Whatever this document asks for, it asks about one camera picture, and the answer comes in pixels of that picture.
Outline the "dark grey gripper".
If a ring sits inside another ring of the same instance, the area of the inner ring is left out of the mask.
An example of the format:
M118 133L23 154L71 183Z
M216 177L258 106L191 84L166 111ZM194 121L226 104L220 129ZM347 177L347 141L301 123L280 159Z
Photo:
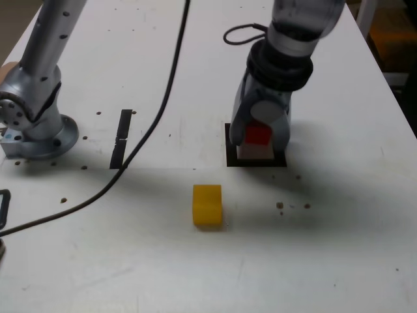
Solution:
M277 91L263 85L251 74L245 74L233 105L230 142L240 146L245 138L246 126L254 118L271 129L273 151L284 151L290 139L290 122L284 108L291 107L291 95L291 91Z

